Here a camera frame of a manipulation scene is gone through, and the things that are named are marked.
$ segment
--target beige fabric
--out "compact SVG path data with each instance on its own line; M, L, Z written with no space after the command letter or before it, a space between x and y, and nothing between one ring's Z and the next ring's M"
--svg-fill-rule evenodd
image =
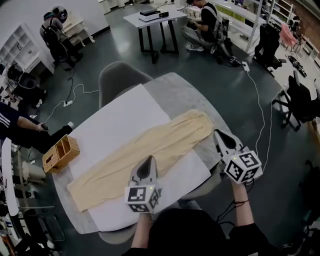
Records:
M158 176L164 176L181 157L212 133L213 126L205 113L192 109L170 123L145 131L68 185L78 210L82 212L122 196L131 170L150 155L156 160Z

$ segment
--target wooden basket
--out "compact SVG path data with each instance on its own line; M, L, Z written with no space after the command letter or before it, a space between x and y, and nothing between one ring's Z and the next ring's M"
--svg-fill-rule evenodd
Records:
M80 154L75 138L65 135L42 157L46 173L58 173Z

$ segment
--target mirror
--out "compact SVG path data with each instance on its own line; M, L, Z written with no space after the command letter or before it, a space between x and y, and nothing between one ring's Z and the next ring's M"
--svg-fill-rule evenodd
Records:
M65 8L61 6L56 6L51 11L53 16L61 21L61 23L65 23L68 18L68 12Z

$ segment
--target printer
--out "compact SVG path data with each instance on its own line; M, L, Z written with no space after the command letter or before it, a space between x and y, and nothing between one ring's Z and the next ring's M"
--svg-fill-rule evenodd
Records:
M168 16L169 16L168 11L160 10L160 9L145 10L145 11L141 11L138 14L139 19L144 22L149 22L155 19L164 18Z

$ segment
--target white paper sheet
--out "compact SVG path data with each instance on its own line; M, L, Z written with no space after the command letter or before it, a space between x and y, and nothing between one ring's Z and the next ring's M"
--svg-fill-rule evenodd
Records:
M169 116L142 86L138 85L96 112L70 136L76 138L80 155L70 164L76 179L96 163L146 130L170 122ZM158 180L162 195L156 211L163 210L189 193L207 178L210 172L192 150ZM100 231L114 231L138 220L125 204L124 197L106 201L88 210Z
M18 203L15 195L13 182L13 171L11 168L11 140L6 138L1 148L1 167L4 194L8 205L9 214L16 216L19 212Z

